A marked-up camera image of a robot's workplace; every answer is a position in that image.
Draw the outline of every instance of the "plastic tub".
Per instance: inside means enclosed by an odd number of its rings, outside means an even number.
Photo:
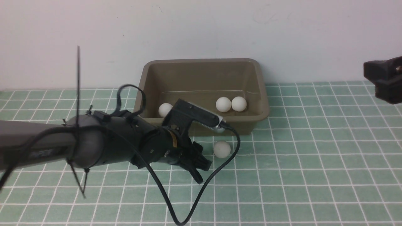
[[[174,105],[181,98],[224,117],[240,135],[251,134],[255,125],[268,117],[268,97],[260,65],[253,59],[195,59],[156,60],[144,66],[139,87],[145,92],[147,105],[140,115],[152,125],[161,125],[158,108],[163,103]],[[232,100],[242,96],[247,100],[243,112],[230,109],[219,112],[215,103],[220,97]],[[137,93],[134,111],[142,104]],[[197,123],[190,128],[190,136],[217,134]]]

